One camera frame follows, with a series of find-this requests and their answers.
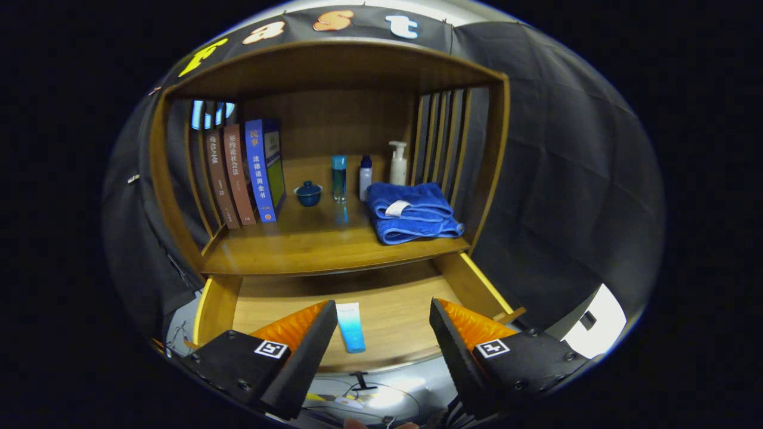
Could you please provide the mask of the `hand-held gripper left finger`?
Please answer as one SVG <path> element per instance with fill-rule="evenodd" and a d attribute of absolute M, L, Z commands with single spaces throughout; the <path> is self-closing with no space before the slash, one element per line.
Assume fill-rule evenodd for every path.
<path fill-rule="evenodd" d="M 229 329 L 181 359 L 206 386 L 254 412 L 297 418 L 338 324 L 320 301 L 253 333 Z"/>

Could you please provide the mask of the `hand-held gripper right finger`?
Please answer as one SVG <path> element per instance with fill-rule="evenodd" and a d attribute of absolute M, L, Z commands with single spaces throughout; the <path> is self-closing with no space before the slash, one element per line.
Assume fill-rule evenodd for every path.
<path fill-rule="evenodd" d="M 429 321 L 458 398 L 476 418 L 531 406 L 590 362 L 544 331 L 508 328 L 444 299 L 432 299 Z"/>

